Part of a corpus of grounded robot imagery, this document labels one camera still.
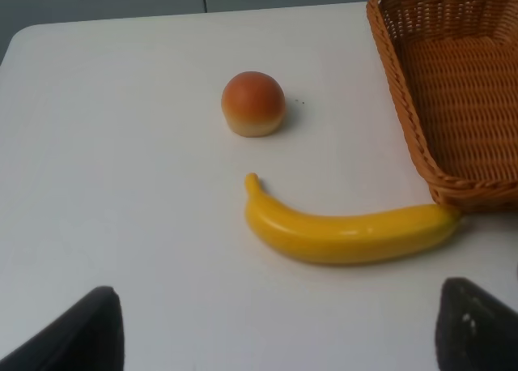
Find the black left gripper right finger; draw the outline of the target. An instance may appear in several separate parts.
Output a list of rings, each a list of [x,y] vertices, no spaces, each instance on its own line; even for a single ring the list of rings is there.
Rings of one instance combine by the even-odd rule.
[[[441,370],[516,370],[517,312],[466,278],[446,279],[435,354]]]

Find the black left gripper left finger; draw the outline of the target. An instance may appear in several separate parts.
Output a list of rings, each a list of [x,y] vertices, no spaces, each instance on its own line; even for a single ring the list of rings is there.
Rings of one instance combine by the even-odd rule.
[[[125,365],[121,300],[92,289],[64,314],[1,359],[2,370],[117,370]]]

